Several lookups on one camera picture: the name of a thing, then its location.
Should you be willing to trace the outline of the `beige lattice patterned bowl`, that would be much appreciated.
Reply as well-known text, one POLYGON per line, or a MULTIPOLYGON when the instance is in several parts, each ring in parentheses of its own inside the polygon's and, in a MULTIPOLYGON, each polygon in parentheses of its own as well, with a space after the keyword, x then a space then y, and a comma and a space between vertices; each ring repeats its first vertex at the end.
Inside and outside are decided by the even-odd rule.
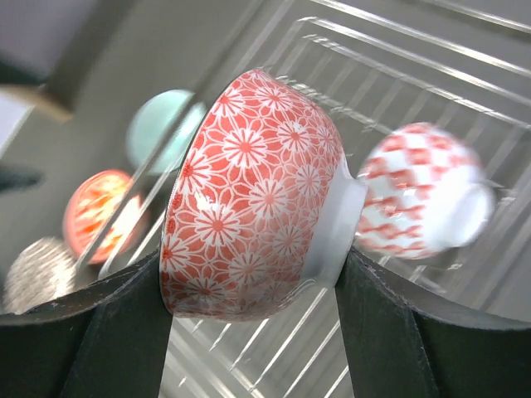
POLYGON ((75 287, 76 259, 63 240, 43 237, 14 260, 3 290, 8 313, 22 314, 43 303, 70 294, 75 287))

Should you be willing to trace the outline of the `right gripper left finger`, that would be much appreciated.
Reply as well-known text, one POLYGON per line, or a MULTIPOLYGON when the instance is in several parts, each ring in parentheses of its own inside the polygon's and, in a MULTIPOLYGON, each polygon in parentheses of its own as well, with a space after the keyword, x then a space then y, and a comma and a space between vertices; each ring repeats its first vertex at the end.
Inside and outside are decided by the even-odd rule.
POLYGON ((156 397, 172 317, 157 250, 90 286, 1 316, 3 397, 156 397))

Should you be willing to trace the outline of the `red daisy patterned bowl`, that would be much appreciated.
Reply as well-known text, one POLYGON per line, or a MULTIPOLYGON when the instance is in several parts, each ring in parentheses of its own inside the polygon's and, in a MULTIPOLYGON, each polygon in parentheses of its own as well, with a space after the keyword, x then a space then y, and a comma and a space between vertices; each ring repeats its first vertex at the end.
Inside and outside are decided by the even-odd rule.
POLYGON ((166 210, 159 277, 176 317, 268 318, 333 288, 367 195, 331 118, 261 69, 199 127, 166 210))

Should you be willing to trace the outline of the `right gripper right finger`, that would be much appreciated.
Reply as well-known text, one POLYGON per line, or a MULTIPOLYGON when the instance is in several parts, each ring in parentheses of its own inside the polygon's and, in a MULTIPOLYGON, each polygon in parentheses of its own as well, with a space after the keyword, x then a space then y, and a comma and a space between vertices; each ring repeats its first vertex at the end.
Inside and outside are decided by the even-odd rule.
POLYGON ((528 397, 530 325, 432 293, 352 248, 335 286, 357 397, 528 397))

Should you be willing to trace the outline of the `white red patterned bowl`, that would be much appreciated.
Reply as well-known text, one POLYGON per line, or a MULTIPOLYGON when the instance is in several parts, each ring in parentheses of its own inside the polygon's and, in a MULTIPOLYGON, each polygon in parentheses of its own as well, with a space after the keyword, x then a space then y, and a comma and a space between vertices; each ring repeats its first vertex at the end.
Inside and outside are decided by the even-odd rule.
POLYGON ((365 250, 420 260, 467 246, 496 204, 476 152, 430 123, 383 138, 358 173, 367 189, 356 241, 365 250))

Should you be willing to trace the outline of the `red floral bowl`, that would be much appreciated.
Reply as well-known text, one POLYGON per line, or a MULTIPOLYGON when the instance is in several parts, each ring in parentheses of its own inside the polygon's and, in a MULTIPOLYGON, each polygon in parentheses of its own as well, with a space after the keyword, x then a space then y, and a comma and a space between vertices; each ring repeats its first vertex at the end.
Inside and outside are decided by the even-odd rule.
MULTIPOLYGON (((76 189, 66 206, 62 226, 63 237, 75 257, 80 257, 92 243, 131 185, 132 178, 129 174, 119 169, 109 169, 96 173, 76 189)), ((138 241, 149 218, 148 212, 145 212, 134 222, 142 204, 143 198, 140 194, 129 200, 124 213, 111 226, 100 247, 88 261, 89 265, 103 264, 128 227, 131 227, 132 231, 119 253, 124 253, 138 241)))

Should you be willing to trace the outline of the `metal wire dish rack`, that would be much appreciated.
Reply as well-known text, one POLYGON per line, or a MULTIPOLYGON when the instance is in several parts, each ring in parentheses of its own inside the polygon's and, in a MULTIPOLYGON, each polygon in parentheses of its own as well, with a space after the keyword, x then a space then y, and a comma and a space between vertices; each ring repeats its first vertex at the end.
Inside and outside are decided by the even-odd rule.
MULTIPOLYGON (((329 113, 352 172, 412 122, 473 147, 496 204, 472 245, 424 260, 355 249, 444 299, 530 325, 529 24, 448 1, 269 1, 205 99, 255 66, 329 113)), ((263 321, 175 319, 159 395, 357 397, 335 288, 263 321)))

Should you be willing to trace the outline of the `mint green bowl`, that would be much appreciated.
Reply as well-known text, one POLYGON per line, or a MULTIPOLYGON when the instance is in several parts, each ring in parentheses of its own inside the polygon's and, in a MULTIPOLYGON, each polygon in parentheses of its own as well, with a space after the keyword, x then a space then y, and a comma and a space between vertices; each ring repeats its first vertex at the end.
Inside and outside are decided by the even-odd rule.
MULTIPOLYGON (((167 90, 155 95, 138 110, 129 125, 125 139, 126 154, 133 167, 144 165, 167 127, 182 113, 191 95, 189 90, 167 90)), ((160 175, 170 167, 177 170, 183 165, 188 145, 206 113, 207 108, 203 102, 195 104, 188 111, 149 169, 150 175, 160 175)))

